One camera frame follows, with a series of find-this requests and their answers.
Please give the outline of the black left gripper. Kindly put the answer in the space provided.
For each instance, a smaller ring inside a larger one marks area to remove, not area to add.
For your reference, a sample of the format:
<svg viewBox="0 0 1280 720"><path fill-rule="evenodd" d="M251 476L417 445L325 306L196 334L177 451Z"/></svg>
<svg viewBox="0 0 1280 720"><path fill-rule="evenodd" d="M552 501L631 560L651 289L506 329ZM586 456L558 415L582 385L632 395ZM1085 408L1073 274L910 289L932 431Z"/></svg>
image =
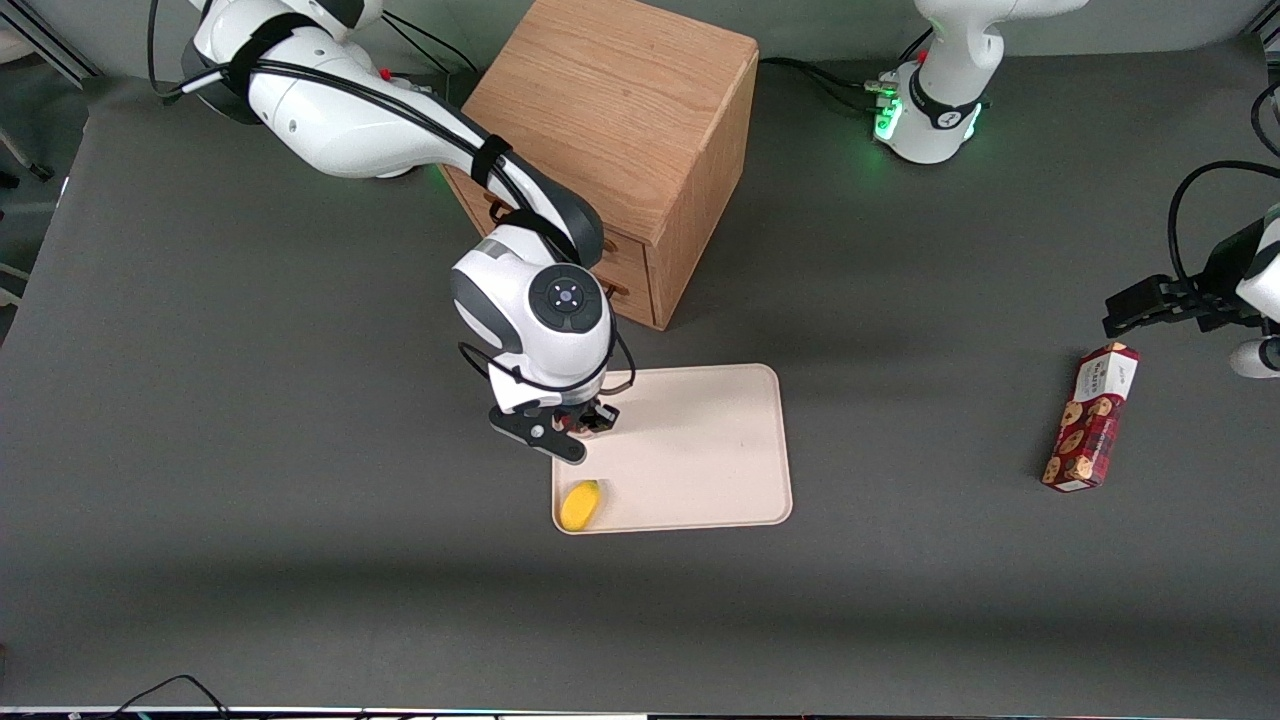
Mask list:
<svg viewBox="0 0 1280 720"><path fill-rule="evenodd" d="M1103 332L1193 320L1202 333L1225 325L1261 328L1270 319L1270 220L1258 219L1220 241L1201 272L1157 274L1105 301Z"/></svg>

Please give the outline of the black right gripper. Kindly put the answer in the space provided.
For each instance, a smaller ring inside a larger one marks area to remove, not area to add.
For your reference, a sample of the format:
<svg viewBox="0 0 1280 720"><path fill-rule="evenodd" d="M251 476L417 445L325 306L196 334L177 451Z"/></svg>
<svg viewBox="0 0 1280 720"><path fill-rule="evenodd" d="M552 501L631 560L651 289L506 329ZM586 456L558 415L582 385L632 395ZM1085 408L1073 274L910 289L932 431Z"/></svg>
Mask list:
<svg viewBox="0 0 1280 720"><path fill-rule="evenodd" d="M603 404L599 396L586 398L580 404L562 404L552 409L550 428L564 436L570 432L570 423L590 423L590 432L599 434L612 430L618 421L620 410L609 404Z"/></svg>

